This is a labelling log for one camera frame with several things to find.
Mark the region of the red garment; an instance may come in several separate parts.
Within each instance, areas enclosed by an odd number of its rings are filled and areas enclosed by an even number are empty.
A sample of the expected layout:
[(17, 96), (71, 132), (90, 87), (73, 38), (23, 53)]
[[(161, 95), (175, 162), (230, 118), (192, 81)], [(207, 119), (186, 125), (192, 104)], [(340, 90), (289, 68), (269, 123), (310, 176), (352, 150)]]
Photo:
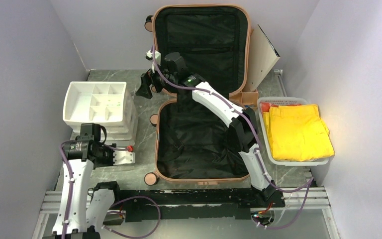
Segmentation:
[(291, 104), (291, 105), (277, 105), (273, 103), (268, 102), (261, 102), (260, 103), (260, 112), (266, 113), (270, 111), (270, 108), (279, 108), (279, 107), (297, 107), (301, 106), (301, 104)]

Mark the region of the white plastic drawer organizer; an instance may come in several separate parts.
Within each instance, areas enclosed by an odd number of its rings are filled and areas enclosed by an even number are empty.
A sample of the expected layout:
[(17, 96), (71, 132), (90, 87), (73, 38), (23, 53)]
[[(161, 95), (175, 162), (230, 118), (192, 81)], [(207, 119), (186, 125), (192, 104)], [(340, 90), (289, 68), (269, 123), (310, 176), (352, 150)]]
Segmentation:
[(67, 89), (63, 121), (80, 133), (83, 123), (105, 127), (106, 144), (134, 145), (138, 116), (126, 82), (71, 82)]

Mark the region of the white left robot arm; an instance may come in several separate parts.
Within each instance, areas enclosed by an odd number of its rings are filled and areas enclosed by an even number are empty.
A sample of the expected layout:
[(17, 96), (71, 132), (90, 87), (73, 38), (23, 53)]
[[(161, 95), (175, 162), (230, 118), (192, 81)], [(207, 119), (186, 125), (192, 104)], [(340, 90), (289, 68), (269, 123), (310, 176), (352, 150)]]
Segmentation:
[(80, 135), (59, 147), (64, 181), (52, 239), (98, 239), (107, 211), (122, 204), (115, 181), (98, 183), (87, 202), (92, 171), (114, 164), (114, 151), (106, 146), (102, 135), (106, 135), (104, 126), (83, 123)]

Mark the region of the pink hard-shell suitcase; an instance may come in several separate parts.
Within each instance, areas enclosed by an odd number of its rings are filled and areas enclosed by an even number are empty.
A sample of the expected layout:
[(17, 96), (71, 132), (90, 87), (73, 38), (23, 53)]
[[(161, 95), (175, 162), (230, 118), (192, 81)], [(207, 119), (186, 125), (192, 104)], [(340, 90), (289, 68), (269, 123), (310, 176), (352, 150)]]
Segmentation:
[(173, 96), (157, 114), (156, 176), (172, 183), (262, 179), (256, 119), (234, 99), (247, 81), (251, 25), (234, 5), (170, 5), (147, 18), (152, 67), (136, 95)]

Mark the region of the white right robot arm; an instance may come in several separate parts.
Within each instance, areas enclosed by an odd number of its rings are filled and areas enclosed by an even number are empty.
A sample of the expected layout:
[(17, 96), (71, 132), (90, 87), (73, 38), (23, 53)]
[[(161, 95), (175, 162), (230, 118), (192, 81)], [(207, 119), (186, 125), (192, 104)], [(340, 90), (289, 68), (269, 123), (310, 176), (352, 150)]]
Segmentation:
[(152, 65), (141, 75), (141, 85), (136, 95), (152, 98), (151, 86), (157, 93), (163, 89), (177, 89), (180, 94), (187, 95), (214, 113), (228, 128), (228, 144), (244, 161), (255, 191), (254, 202), (261, 207), (270, 203), (277, 189), (261, 158), (255, 112), (232, 103), (204, 77), (191, 72), (178, 52), (169, 53), (162, 59), (160, 52), (151, 49), (145, 58)]

